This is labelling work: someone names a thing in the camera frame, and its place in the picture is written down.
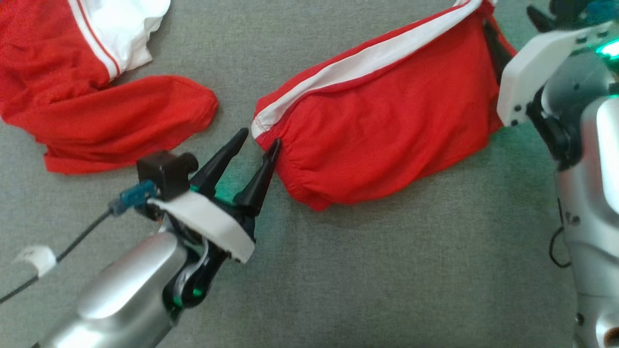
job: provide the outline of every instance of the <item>robotic arm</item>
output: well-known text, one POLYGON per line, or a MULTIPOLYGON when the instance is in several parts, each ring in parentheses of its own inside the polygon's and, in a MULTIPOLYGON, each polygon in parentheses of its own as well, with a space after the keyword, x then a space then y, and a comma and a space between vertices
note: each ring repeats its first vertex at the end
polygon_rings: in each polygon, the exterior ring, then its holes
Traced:
POLYGON ((221 201, 215 185, 247 135, 242 129, 191 180, 198 167, 191 154, 140 160, 140 182, 153 182, 157 193, 139 212, 159 220, 159 232, 100 273, 33 348, 154 348, 206 298, 225 260, 246 263, 280 149, 275 141, 233 203, 221 201))
POLYGON ((555 19, 529 7, 542 33, 504 67, 498 101, 503 123, 531 120, 558 164, 575 348, 619 347, 617 6, 553 1, 555 19))

